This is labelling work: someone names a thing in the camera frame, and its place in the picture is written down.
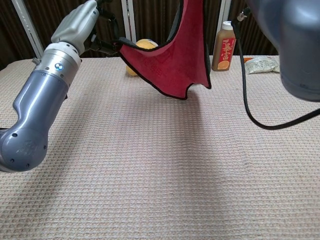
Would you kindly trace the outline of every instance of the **textured fabric surface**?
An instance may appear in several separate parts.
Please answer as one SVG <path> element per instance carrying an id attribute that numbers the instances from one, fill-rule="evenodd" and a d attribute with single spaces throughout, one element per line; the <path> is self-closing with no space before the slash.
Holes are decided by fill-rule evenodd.
<path id="1" fill-rule="evenodd" d="M 0 72 L 0 127 L 30 60 Z M 280 131 L 246 116 L 240 61 L 181 101 L 83 59 L 49 132 L 46 159 L 0 173 L 0 239 L 320 239 L 319 118 Z M 319 107 L 278 73 L 248 76 L 253 114 L 276 124 Z"/>

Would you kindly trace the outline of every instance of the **sauce bottle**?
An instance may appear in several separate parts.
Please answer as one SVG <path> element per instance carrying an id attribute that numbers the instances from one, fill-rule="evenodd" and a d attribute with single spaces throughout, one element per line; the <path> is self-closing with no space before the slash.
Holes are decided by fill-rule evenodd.
<path id="1" fill-rule="evenodd" d="M 216 44 L 213 52 L 213 71 L 228 71 L 236 46 L 236 36 L 231 21 L 224 21 L 222 29 L 216 36 Z"/>

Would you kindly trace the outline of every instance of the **red cloth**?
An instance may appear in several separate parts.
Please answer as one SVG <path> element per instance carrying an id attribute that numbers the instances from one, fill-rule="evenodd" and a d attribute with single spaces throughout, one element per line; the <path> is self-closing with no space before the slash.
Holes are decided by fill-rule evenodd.
<path id="1" fill-rule="evenodd" d="M 180 25 L 174 38 L 146 50 L 123 43 L 123 60 L 162 94 L 187 99 L 192 84 L 211 89 L 204 32 L 204 0 L 183 0 Z"/>

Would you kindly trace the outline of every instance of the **orange label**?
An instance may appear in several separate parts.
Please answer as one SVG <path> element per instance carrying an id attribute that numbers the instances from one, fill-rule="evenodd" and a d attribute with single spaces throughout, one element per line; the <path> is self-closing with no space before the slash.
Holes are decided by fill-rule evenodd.
<path id="1" fill-rule="evenodd" d="M 231 62 L 233 50 L 235 47 L 235 38 L 225 38 L 222 40 L 222 47 L 220 52 L 220 59 L 218 64 L 218 69 L 227 69 Z"/>

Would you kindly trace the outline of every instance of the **gray robot arm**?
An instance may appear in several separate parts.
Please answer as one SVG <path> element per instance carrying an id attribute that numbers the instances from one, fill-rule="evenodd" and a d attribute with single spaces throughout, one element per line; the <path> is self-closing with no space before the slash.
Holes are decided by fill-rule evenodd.
<path id="1" fill-rule="evenodd" d="M 320 102 L 320 1 L 246 2 L 279 52 L 284 87 L 300 99 Z"/>
<path id="2" fill-rule="evenodd" d="M 101 2 L 89 0 L 66 16 L 42 58 L 33 61 L 36 67 L 13 103 L 18 120 L 0 129 L 1 171 L 28 171 L 44 160 L 49 129 L 81 65 L 85 41 L 94 37 Z"/>

